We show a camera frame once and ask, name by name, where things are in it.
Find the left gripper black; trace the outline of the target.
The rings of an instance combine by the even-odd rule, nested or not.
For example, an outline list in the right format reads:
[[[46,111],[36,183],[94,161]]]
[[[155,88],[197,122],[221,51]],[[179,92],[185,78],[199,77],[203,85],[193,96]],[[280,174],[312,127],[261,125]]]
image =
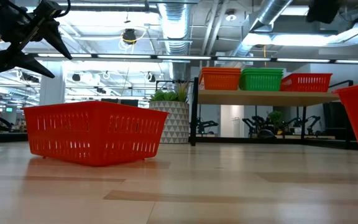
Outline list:
[[[25,7],[20,7],[10,0],[0,0],[0,38],[10,43],[7,50],[0,50],[0,73],[19,67],[54,78],[55,75],[36,61],[34,56],[20,51],[29,42],[40,42],[44,39],[71,60],[73,57],[62,40],[59,25],[54,19],[48,20],[48,0],[39,0],[32,12],[27,12]]]

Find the wooden shelf with black legs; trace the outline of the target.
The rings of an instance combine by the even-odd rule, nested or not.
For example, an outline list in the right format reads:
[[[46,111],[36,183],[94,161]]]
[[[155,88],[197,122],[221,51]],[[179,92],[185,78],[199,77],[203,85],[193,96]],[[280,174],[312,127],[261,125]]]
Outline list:
[[[346,122],[345,140],[307,139],[305,125],[301,125],[301,136],[297,139],[252,139],[252,138],[207,138],[196,135],[196,122],[199,105],[238,105],[238,106],[295,106],[302,108],[302,119],[306,119],[309,106],[337,101],[339,97],[329,92],[295,92],[295,91],[242,91],[242,90],[199,90],[198,78],[194,79],[193,101],[191,103],[190,137],[191,146],[203,143],[233,144],[299,144],[328,148],[353,149],[356,142],[350,140],[351,125]]]

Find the black computer monitor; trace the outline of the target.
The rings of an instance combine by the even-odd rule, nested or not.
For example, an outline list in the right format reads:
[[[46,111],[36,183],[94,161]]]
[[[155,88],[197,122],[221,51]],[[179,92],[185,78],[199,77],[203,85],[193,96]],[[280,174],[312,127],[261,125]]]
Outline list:
[[[102,98],[101,101],[117,103],[117,104],[127,105],[127,106],[135,106],[135,107],[139,106],[138,100]]]

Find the green succulent plant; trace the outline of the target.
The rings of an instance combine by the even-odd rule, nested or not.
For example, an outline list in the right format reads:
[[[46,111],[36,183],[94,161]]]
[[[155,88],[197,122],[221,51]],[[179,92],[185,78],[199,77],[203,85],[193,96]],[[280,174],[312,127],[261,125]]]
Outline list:
[[[188,101],[188,89],[189,83],[186,81],[174,81],[174,90],[162,91],[157,90],[154,95],[151,96],[150,101],[177,101],[186,103]]]

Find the long ceiling light strip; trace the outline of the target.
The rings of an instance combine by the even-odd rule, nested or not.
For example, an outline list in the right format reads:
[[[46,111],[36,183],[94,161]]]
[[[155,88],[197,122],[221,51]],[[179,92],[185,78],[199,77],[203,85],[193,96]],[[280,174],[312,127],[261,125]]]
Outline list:
[[[358,59],[276,58],[276,57],[225,57],[191,55],[141,55],[141,54],[72,54],[73,60],[173,60],[219,62],[273,62],[273,63],[330,63],[358,65]]]

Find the white triangle-patterned plant pot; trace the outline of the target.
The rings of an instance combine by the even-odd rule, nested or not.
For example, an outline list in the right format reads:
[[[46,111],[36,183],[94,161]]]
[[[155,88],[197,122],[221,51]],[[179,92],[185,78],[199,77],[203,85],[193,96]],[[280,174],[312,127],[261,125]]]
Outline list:
[[[167,112],[162,144],[186,144],[190,134],[189,104],[180,101],[151,101],[149,108]]]

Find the background potted plant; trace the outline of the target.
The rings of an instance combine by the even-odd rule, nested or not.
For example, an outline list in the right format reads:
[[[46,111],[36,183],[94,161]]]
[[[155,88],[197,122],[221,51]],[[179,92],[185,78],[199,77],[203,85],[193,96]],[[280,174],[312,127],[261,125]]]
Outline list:
[[[268,114],[268,118],[275,126],[278,126],[283,122],[283,115],[281,111],[272,111]]]

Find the dark background cabinet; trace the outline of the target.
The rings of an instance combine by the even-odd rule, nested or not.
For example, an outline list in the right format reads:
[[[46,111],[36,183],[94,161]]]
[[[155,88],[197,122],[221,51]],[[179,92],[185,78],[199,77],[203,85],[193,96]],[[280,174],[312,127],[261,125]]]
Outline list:
[[[323,104],[325,133],[338,140],[351,138],[351,128],[348,128],[348,117],[341,102]]]

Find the black aluminium table frame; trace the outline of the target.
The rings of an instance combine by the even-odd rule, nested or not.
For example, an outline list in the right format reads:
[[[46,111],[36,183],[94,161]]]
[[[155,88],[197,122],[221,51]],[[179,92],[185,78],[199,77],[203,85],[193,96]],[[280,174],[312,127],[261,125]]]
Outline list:
[[[27,141],[26,133],[0,133],[1,142]],[[195,137],[195,143],[223,143],[223,144],[298,144],[306,146],[327,147],[334,149],[357,150],[357,141],[329,140],[329,139],[257,139],[257,138],[211,138]]]

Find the silver ribbed ventilation duct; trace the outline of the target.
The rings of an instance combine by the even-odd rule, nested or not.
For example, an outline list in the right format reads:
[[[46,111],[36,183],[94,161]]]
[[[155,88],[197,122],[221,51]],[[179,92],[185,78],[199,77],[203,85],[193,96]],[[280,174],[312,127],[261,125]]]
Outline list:
[[[191,4],[158,3],[166,54],[170,60],[190,53]]]

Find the silver slanted ventilation duct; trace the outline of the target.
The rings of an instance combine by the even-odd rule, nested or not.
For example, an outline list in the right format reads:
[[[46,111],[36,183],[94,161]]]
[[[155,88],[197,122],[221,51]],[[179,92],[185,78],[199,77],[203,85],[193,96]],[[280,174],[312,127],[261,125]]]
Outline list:
[[[293,0],[263,0],[258,11],[249,14],[242,26],[244,38],[231,52],[232,57],[245,57],[251,48],[257,45],[251,40],[252,34],[257,29],[266,28],[271,32],[273,24],[282,12],[292,3]]]

